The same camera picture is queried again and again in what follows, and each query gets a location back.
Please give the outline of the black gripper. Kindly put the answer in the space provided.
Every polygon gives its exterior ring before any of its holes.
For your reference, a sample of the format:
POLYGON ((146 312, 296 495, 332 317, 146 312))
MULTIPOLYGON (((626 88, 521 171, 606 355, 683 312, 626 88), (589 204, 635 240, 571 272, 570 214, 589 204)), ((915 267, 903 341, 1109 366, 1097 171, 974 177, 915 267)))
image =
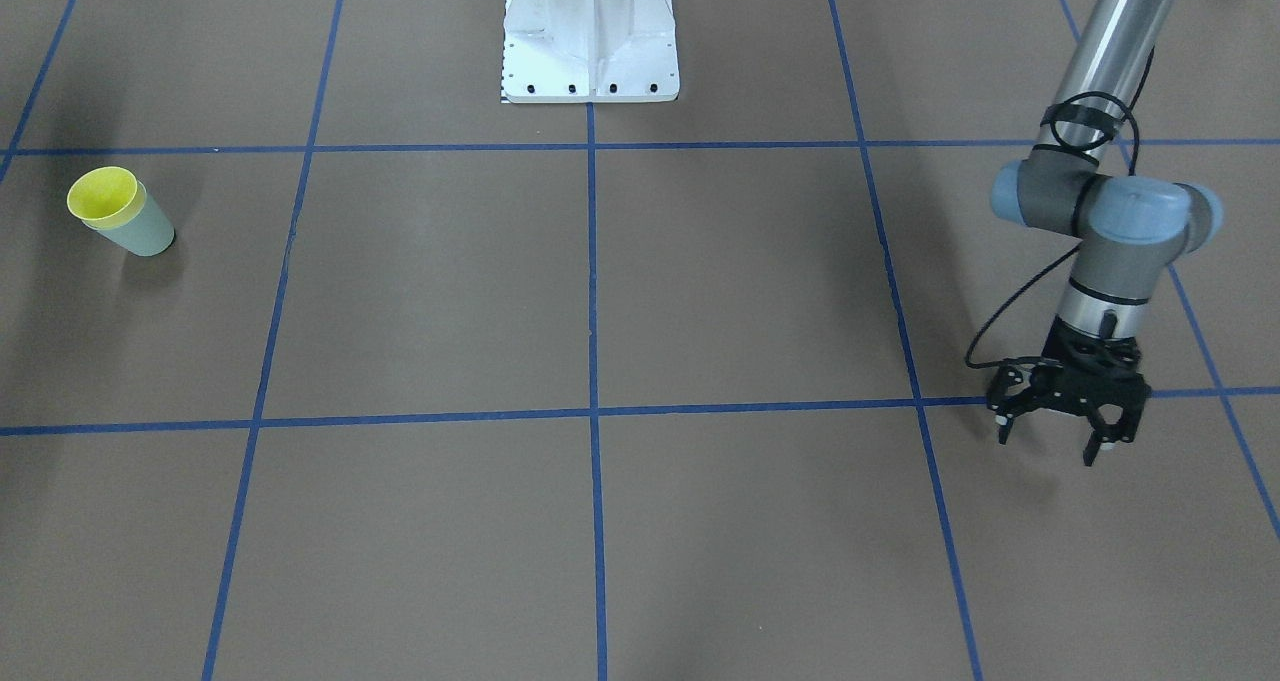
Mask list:
POLYGON ((1002 358, 987 390, 996 413, 997 443, 1009 443, 1018 416, 1052 410, 1088 419, 1084 466, 1137 431, 1151 387, 1140 373, 1133 335, 1102 338, 1056 317, 1037 357, 1002 358))

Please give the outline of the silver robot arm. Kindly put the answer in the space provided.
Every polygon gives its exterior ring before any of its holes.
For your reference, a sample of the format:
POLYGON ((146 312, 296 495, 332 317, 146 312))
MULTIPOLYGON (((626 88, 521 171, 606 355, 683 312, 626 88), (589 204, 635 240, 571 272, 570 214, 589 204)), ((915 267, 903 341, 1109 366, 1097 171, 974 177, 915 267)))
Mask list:
POLYGON ((1137 166, 1137 104, 1176 1, 1096 0, 1036 143, 993 180, 998 219, 1075 242, 1050 262, 1069 275, 1042 348, 989 362, 998 443, 1037 411, 1088 422, 1085 466, 1137 439, 1152 393, 1138 342, 1149 303, 1167 268, 1204 247, 1224 216, 1204 186, 1137 166))

